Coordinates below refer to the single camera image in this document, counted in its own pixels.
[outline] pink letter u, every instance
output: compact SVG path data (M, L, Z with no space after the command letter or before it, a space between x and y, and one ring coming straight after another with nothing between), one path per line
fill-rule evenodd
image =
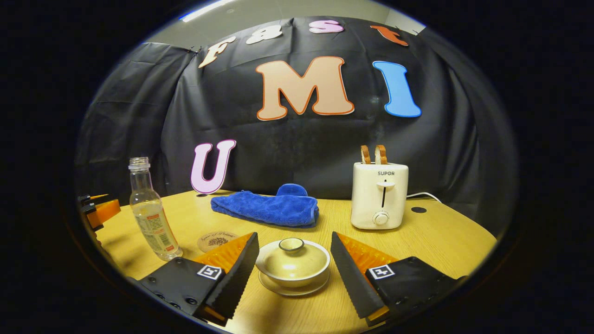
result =
M204 163L206 162L206 154L210 152L213 145L210 143L204 143L196 146L194 151L196 157L194 158L194 164L192 165L192 188L195 191L203 194L212 194L219 190L225 180L225 174L227 174L227 163L229 162L229 153L231 149L235 147L235 140L227 139L217 144L219 150L219 159L217 160L217 166L214 171L214 177L210 180L204 179Z

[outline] wooden table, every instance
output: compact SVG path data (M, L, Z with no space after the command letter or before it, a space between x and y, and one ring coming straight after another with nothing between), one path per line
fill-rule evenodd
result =
M231 193L219 191L197 197L195 191L189 191L163 198L165 213L184 250L184 258L203 254L198 249L198 239L214 231L239 236L257 232L260 247L298 237L316 242L328 251L332 231L336 231L397 259L416 256L458 278L476 269L496 242L483 227L433 199L408 199L400 227L371 231L350 224L349 200L318 200L317 226L298 229L248 222L212 211L210 199L228 194ZM411 207L424 207L427 211L415 213ZM120 213L105 222L97 237L125 276L141 279L165 264L144 240L129 206L122 207ZM260 283L254 266L233 319L220 328L232 333L360 333L369 329L365 319L357 316L333 259L327 285L303 297L283 297L269 291Z

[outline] coaster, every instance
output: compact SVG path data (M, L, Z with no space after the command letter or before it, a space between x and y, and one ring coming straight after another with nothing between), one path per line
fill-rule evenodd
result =
M231 232L217 231L203 235L198 239L198 248L203 252L208 252L222 244L237 239L237 235Z
M285 288L284 286L280 286L278 283L274 282L268 276L266 276L263 272L258 273L258 278L260 279L260 282L262 283L262 285L264 285L265 288L279 295L290 297L303 296L311 294L323 288L324 285L326 285L326 283L330 279L330 271L326 269L313 282L305 286L300 286L299 288Z

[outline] white cable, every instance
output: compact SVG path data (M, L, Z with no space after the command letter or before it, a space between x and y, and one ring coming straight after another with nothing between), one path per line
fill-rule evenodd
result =
M416 193L416 194L412 194L412 195L407 195L406 198L413 197L413 196L418 196L418 195L429 195L429 196L433 197L433 199L435 199L436 201L438 201L438 202L441 203L441 201L437 197L433 196L430 193Z

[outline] ceiling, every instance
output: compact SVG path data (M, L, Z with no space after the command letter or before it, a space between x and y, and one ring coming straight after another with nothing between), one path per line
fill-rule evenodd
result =
M213 45L236 31L262 23L315 15L362 18L397 26L413 34L425 27L398 11L370 0L235 0L189 22L174 20L149 37L146 42L166 43L198 50L201 46Z

